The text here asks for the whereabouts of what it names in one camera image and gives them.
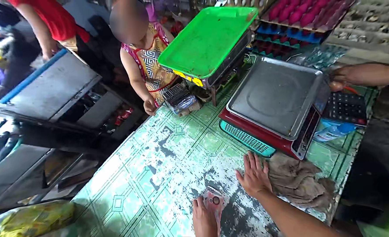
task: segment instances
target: black calculator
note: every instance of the black calculator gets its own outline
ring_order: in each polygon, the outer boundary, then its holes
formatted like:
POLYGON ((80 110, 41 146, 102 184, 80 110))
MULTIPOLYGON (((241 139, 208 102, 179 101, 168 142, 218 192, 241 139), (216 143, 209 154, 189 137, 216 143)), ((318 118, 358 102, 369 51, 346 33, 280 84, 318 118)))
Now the black calculator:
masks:
POLYGON ((357 94, 332 92, 322 117, 365 127, 367 113, 364 97, 357 94))

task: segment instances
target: paper money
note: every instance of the paper money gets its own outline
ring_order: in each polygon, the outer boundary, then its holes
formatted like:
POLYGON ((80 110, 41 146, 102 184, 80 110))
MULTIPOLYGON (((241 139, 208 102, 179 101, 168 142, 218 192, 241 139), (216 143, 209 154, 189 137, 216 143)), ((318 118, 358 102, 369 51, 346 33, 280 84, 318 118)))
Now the paper money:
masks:
POLYGON ((203 203, 207 210, 211 211, 215 215, 216 224, 218 226, 218 236, 221 235, 221 215, 223 210, 224 200, 222 194, 220 194, 214 188, 208 186, 203 192, 203 203))

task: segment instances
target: cloth rag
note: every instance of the cloth rag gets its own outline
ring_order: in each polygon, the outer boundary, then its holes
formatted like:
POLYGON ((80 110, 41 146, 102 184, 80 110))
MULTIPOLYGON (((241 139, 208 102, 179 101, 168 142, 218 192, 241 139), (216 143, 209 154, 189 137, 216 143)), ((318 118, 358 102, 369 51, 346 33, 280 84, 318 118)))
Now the cloth rag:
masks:
POLYGON ((328 207, 333 198, 334 182, 315 179, 321 172, 309 161, 300 161, 276 153, 269 161, 269 180, 273 190, 300 207, 328 207))

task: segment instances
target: child's hand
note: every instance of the child's hand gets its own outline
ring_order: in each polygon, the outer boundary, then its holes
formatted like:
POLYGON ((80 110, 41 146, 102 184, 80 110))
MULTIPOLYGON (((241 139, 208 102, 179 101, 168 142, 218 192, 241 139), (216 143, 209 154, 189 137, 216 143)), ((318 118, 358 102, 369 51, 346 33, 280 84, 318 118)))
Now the child's hand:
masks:
POLYGON ((145 112, 147 114, 155 116, 155 110, 157 107, 155 106, 155 99, 152 96, 148 100, 145 100, 143 107, 145 108, 145 112))

